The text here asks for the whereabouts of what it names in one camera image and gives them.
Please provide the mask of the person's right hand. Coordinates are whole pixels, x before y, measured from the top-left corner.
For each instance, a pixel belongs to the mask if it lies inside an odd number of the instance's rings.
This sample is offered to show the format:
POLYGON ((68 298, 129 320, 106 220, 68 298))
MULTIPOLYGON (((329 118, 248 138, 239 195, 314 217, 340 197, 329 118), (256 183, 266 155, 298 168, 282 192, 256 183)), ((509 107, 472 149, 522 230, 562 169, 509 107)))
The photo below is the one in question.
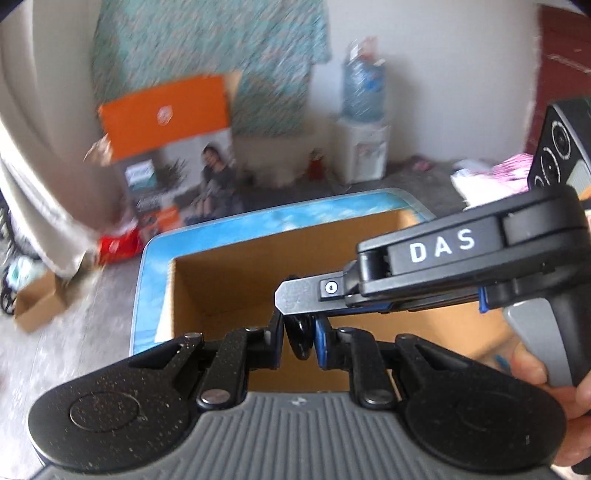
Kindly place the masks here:
POLYGON ((565 439, 554 460, 559 467, 572 467, 590 457, 591 378, 587 373, 577 387, 551 387, 545 365, 519 343, 510 360, 514 377, 535 385, 559 402, 567 418, 565 439))

